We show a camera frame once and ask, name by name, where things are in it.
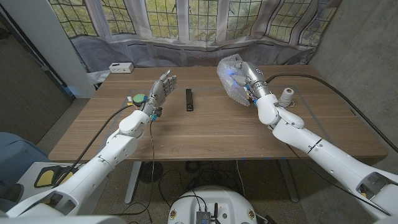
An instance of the gray chair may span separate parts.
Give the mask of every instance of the gray chair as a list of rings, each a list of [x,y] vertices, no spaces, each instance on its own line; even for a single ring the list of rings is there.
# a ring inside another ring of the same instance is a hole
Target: gray chair
[[[34,162],[51,162],[47,156],[31,142],[0,132],[0,210],[8,211],[18,202],[10,200],[16,194],[13,186]]]

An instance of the table leg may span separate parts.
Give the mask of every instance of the table leg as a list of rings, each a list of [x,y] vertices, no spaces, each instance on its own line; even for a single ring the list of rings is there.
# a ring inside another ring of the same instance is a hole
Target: table leg
[[[290,170],[288,161],[286,159],[280,159],[280,160],[278,160],[278,164],[279,164],[280,170],[282,171],[282,175],[284,177],[285,185],[287,187],[287,191],[289,193],[290,200],[293,203],[299,202],[299,195],[297,194],[292,171]]]
[[[138,175],[141,169],[141,164],[141,161],[136,161],[132,164],[129,185],[127,187],[126,196],[124,198],[124,203],[126,204],[130,204],[134,198],[135,189],[138,184]]]

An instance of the wooden table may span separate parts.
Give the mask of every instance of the wooden table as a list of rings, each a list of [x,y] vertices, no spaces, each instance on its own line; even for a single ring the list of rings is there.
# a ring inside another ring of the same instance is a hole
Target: wooden table
[[[266,77],[276,73],[319,74],[309,65],[261,66]],[[50,153],[53,161],[73,161],[99,128],[126,104],[126,97],[148,94],[167,68],[135,68],[129,74],[110,74]],[[295,159],[290,149],[260,123],[257,108],[229,98],[216,67],[171,68],[178,76],[177,89],[162,105],[163,114],[152,124],[155,160]],[[336,93],[302,77],[279,77],[270,83],[279,97],[284,88],[295,90],[295,105],[288,110],[305,121],[305,127],[354,157],[384,157],[386,148]],[[192,88],[194,111],[186,111],[185,89]],[[90,147],[83,160],[91,159],[120,120],[135,108],[114,118]],[[149,126],[129,158],[152,160]]]

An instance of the window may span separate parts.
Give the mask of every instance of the window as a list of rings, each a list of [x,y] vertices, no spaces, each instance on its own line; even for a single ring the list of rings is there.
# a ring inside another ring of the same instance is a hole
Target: window
[[[189,0],[189,39],[216,41],[217,0]]]
[[[226,39],[250,35],[251,27],[257,19],[261,0],[231,0],[229,3]]]
[[[154,37],[178,39],[175,0],[146,0],[148,20]]]
[[[112,34],[136,33],[123,0],[101,0],[101,2]]]
[[[97,35],[83,0],[50,0],[49,2],[69,38],[78,35]]]
[[[293,27],[304,15],[310,3],[311,0],[285,0],[272,21],[269,37],[289,42]]]
[[[336,12],[336,8],[323,9],[311,25],[308,26],[300,38],[300,44],[317,46],[326,26],[329,24],[330,19]]]

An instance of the yellow pad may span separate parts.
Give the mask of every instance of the yellow pad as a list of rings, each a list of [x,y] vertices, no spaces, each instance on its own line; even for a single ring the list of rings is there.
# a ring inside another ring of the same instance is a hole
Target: yellow pad
[[[72,172],[69,172],[69,174],[67,175],[66,178],[64,178],[64,180],[61,182],[61,184],[63,184],[65,181],[67,181],[72,175],[73,175],[73,173],[72,173]]]
[[[39,181],[37,181],[36,186],[41,187],[41,186],[50,185],[53,176],[54,176],[54,171],[53,171],[53,170],[47,170],[47,171],[45,171],[45,172],[40,176],[40,179],[39,179]]]

